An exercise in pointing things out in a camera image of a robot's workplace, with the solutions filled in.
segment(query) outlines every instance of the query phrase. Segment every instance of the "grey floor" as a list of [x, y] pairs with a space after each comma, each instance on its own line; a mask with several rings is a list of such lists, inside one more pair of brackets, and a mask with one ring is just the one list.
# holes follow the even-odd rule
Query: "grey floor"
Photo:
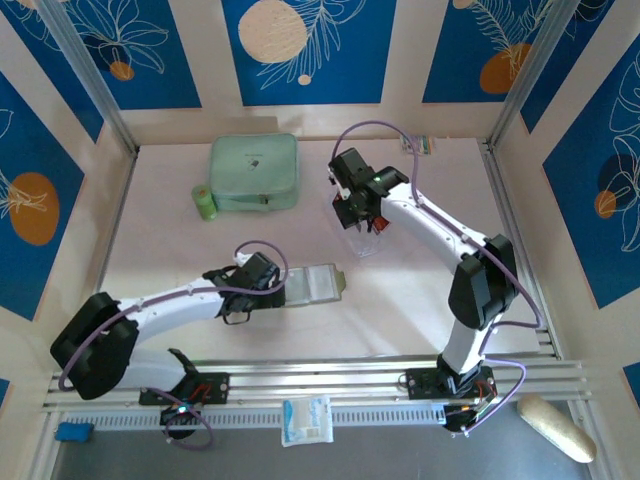
[[507, 405], [471, 438], [442, 427], [345, 427], [333, 444], [282, 448], [280, 430], [219, 430], [215, 448], [187, 452], [159, 432], [95, 432], [62, 445], [53, 479], [590, 479]]

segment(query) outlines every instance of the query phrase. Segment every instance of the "white table surface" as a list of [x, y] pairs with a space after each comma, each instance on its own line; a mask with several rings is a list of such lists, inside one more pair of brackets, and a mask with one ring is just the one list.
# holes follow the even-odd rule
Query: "white table surface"
[[[395, 165], [410, 173], [411, 157], [397, 140], [358, 140], [375, 169]], [[180, 348], [191, 359], [312, 359], [437, 354], [453, 316], [447, 306], [452, 276], [432, 252], [390, 225], [389, 245], [358, 259], [346, 246], [327, 202], [327, 163], [333, 141], [302, 141], [301, 189], [295, 208], [269, 213], [220, 212], [200, 220], [191, 189], [207, 183], [210, 145], [154, 145], [140, 149], [102, 290], [113, 298], [144, 296], [177, 287], [229, 265], [245, 240], [277, 244], [291, 266], [336, 263], [347, 289], [340, 302], [256, 311], [251, 321], [227, 326], [202, 319], [159, 335], [145, 347]], [[475, 139], [439, 139], [421, 157], [418, 186], [432, 201], [488, 236], [503, 226]], [[273, 260], [274, 252], [264, 249]], [[533, 321], [518, 297], [504, 319]], [[537, 351], [532, 330], [504, 328], [487, 352]]]

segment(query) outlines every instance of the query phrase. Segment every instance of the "small green container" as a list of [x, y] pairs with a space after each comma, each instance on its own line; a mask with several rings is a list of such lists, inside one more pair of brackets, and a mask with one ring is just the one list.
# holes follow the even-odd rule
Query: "small green container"
[[218, 210], [213, 203], [211, 190], [207, 185], [197, 185], [191, 190], [191, 198], [198, 208], [198, 212], [203, 220], [210, 222], [218, 216]]

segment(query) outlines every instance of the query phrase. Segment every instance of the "metal frame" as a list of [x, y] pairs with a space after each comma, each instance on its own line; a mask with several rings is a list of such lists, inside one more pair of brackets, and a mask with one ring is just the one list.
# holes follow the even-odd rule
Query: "metal frame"
[[62, 51], [65, 60], [95, 104], [102, 118], [111, 126], [123, 148], [137, 154], [137, 145], [125, 124], [111, 90], [82, 43], [71, 19], [57, 0], [35, 0], [45, 27]]
[[554, 2], [551, 6], [549, 15], [540, 27], [531, 51], [502, 104], [502, 110], [489, 136], [488, 144], [492, 148], [498, 146], [513, 120], [519, 115], [580, 1], [562, 0]]

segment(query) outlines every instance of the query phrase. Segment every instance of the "white robotic arm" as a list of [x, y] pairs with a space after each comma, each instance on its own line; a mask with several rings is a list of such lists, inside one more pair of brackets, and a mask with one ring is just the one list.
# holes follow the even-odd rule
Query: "white robotic arm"
[[513, 284], [468, 240], [484, 245], [515, 275], [511, 243], [500, 235], [489, 239], [458, 222], [415, 190], [405, 175], [393, 167], [375, 172], [353, 148], [331, 160], [329, 180], [338, 187], [333, 206], [344, 228], [366, 221], [371, 231], [375, 220], [383, 217], [410, 231], [452, 273], [449, 306], [455, 322], [438, 358], [439, 378], [433, 381], [440, 394], [465, 395], [481, 374], [481, 346], [490, 325], [516, 295]]

